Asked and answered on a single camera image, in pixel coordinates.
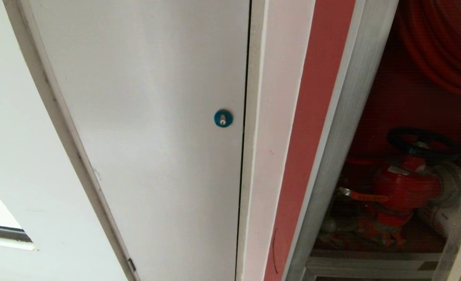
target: red panel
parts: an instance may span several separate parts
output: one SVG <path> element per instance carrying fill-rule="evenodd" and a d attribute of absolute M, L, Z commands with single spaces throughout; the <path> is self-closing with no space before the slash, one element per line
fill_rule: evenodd
<path fill-rule="evenodd" d="M 265 281 L 280 281 L 284 273 L 354 4 L 354 0 L 316 1 Z"/>

